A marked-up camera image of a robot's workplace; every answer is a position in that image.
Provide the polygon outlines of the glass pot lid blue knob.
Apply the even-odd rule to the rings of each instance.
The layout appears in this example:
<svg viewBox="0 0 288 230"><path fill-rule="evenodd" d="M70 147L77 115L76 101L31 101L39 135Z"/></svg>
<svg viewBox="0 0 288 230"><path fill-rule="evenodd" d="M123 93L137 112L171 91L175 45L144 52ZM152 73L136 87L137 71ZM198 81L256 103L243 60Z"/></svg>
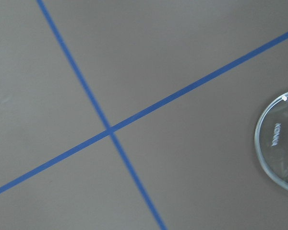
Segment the glass pot lid blue knob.
<svg viewBox="0 0 288 230"><path fill-rule="evenodd" d="M254 146L267 176L288 191L288 92L263 110L256 124Z"/></svg>

